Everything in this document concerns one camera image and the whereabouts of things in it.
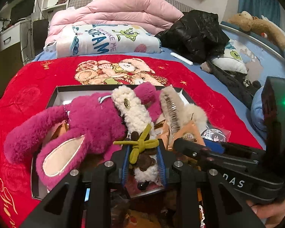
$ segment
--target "drawer handle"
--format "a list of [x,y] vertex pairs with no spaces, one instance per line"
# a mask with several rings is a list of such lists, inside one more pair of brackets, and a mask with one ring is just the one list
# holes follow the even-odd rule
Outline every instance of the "drawer handle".
[[9,37],[9,38],[3,40],[3,43],[6,45],[6,44],[9,43],[10,41],[11,41],[11,37]]

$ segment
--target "green string bow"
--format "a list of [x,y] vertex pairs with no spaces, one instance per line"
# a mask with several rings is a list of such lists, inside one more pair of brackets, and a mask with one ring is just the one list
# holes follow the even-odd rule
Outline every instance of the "green string bow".
[[160,143],[158,139],[154,140],[146,140],[147,135],[149,134],[152,126],[148,124],[142,134],[140,135],[138,141],[131,141],[131,140],[125,140],[125,141],[114,141],[113,144],[117,145],[133,145],[132,146],[132,152],[130,153],[130,158],[129,162],[131,164],[135,164],[138,158],[138,155],[142,153],[145,149],[150,149],[150,148],[155,148],[157,147]]

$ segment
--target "drawer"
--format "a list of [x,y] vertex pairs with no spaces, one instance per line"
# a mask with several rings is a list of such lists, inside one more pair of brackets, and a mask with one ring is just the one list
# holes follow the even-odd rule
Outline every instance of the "drawer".
[[0,51],[20,42],[20,24],[0,34]]

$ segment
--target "small brown teddy bear keychain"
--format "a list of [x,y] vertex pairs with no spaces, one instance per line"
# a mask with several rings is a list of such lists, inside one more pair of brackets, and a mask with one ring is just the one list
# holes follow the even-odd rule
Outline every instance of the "small brown teddy bear keychain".
[[[131,133],[131,141],[138,141],[140,135],[137,131]],[[149,140],[150,135],[148,134],[145,141]],[[156,161],[149,155],[155,155],[157,153],[156,148],[145,149],[142,153],[138,155],[137,161],[133,164],[133,167],[139,167],[141,171],[146,171],[150,166],[155,165]]]

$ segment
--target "pink plush toy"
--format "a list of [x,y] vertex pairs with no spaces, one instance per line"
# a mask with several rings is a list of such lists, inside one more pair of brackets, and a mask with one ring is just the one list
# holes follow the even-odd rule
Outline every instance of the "pink plush toy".
[[[125,97],[129,97],[128,104],[124,99],[118,100],[125,92]],[[140,110],[145,109],[144,105],[149,107],[148,117],[152,122],[156,121],[162,112],[159,91],[149,82],[137,86],[134,91],[122,86],[116,88],[112,95],[94,93],[91,96],[79,96],[67,105],[50,107],[7,135],[4,142],[5,156],[10,163],[20,163],[24,158],[31,157],[49,130],[55,124],[67,120],[69,130],[47,143],[36,159],[36,170],[42,183],[52,189],[70,170],[79,166],[86,154],[104,153],[105,160],[110,159],[112,151],[118,150],[112,145],[113,141],[123,140],[127,136],[131,121],[145,119],[140,118],[139,114],[132,114],[133,110],[132,115],[126,114],[127,105],[133,108],[137,101]]]

